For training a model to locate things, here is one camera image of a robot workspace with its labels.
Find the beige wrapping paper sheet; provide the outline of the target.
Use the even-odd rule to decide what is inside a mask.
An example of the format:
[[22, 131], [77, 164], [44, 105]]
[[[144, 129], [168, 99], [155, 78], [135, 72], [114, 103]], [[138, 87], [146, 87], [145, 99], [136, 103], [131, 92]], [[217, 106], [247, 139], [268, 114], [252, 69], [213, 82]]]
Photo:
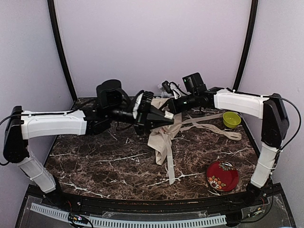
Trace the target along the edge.
[[172, 139], [178, 134], [181, 128], [182, 115], [174, 115], [174, 124], [152, 129], [148, 146], [155, 150], [155, 162], [162, 165], [169, 152], [172, 151]]

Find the blue fake flower stem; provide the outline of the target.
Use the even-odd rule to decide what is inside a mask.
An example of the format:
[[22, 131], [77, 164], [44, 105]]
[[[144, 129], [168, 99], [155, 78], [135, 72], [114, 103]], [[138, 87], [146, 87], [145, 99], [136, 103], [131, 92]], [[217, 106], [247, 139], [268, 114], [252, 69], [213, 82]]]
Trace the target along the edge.
[[160, 90], [160, 97], [161, 98], [171, 98], [171, 94], [166, 92], [166, 90], [163, 88], [162, 84], [158, 84], [157, 88]]

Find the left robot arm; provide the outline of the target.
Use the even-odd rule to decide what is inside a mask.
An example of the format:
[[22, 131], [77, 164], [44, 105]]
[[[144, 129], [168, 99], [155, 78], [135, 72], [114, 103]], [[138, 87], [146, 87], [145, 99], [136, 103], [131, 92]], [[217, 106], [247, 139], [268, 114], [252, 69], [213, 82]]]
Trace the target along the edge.
[[57, 207], [67, 203], [56, 178], [28, 151], [28, 140], [53, 135], [97, 135], [117, 121], [130, 124], [138, 135], [146, 131], [171, 125], [173, 114], [152, 105], [153, 93], [141, 90], [130, 99], [122, 89], [121, 81], [110, 79], [96, 88], [97, 97], [92, 107], [61, 112], [24, 111], [15, 106], [5, 129], [3, 156], [8, 163], [16, 164], [29, 179], [48, 194]]

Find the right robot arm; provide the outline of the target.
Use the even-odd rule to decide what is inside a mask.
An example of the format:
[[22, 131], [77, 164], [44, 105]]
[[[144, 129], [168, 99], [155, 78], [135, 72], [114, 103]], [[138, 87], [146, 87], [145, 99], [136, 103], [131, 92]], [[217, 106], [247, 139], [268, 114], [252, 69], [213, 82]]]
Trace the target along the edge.
[[289, 118], [280, 94], [254, 95], [229, 88], [207, 88], [199, 73], [183, 77], [187, 93], [168, 101], [169, 111], [178, 114], [195, 107], [231, 111], [241, 118], [258, 121], [256, 129], [260, 135], [253, 134], [259, 145], [255, 171], [250, 179], [251, 188], [242, 196], [247, 206], [253, 206], [261, 198], [259, 189], [263, 188], [276, 168], [283, 149], [283, 142], [289, 129]]

